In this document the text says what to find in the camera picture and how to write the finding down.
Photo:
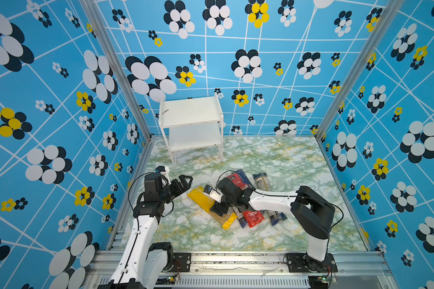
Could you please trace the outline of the yellow spaghetti bag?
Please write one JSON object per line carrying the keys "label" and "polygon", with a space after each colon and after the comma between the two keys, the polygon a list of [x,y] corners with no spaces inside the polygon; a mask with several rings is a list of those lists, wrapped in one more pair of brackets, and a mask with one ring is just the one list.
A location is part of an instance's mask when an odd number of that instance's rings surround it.
{"label": "yellow spaghetti bag", "polygon": [[211,211],[215,200],[204,193],[202,186],[192,189],[187,196],[199,205],[206,213],[208,213],[214,220],[216,220],[224,230],[231,227],[231,224],[237,220],[237,215],[232,209],[228,209],[227,213],[222,216]]}

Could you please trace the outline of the red spaghetti bag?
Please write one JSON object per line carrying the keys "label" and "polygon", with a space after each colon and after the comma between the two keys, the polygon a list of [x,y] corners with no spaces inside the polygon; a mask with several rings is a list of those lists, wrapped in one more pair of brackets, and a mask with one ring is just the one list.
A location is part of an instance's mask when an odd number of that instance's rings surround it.
{"label": "red spaghetti bag", "polygon": [[[230,179],[235,185],[236,185],[236,178],[238,177],[237,171],[230,176],[228,176],[228,179]],[[263,217],[262,213],[260,211],[242,211],[240,210],[245,219],[247,220],[249,228],[252,228],[258,224],[260,224],[265,218]]]}

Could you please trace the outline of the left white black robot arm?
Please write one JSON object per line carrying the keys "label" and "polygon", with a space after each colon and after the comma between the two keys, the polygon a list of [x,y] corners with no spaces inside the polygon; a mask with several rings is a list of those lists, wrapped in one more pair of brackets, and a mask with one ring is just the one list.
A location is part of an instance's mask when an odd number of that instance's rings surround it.
{"label": "left white black robot arm", "polygon": [[153,289],[159,275],[174,265],[170,242],[152,243],[165,205],[191,188],[193,177],[169,180],[167,172],[143,175],[144,192],[133,207],[133,229],[125,251],[107,284],[99,289]]}

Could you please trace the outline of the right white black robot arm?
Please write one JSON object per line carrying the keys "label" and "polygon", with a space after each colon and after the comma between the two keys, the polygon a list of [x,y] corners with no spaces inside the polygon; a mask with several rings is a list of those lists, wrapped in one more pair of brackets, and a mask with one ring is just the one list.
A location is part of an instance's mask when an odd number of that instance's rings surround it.
{"label": "right white black robot arm", "polygon": [[313,191],[300,186],[297,191],[285,193],[259,189],[241,189],[225,178],[217,187],[205,186],[204,192],[224,208],[236,207],[241,211],[276,211],[293,215],[308,234],[305,260],[322,263],[327,255],[335,206]]}

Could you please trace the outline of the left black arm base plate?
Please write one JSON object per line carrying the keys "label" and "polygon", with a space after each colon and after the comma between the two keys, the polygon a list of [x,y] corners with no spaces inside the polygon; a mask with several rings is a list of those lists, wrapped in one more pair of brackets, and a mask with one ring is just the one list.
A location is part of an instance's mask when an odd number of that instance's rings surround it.
{"label": "left black arm base plate", "polygon": [[192,261],[192,254],[188,252],[176,252],[174,253],[174,259],[172,267],[165,272],[172,273],[188,273],[190,272],[190,265]]}

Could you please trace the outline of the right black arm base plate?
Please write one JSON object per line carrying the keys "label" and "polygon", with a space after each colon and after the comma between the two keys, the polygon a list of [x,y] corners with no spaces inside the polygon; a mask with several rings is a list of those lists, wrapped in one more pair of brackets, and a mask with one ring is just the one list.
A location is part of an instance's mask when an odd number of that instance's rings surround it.
{"label": "right black arm base plate", "polygon": [[290,273],[338,273],[338,267],[332,254],[327,253],[324,261],[317,261],[307,253],[287,253],[283,262]]}

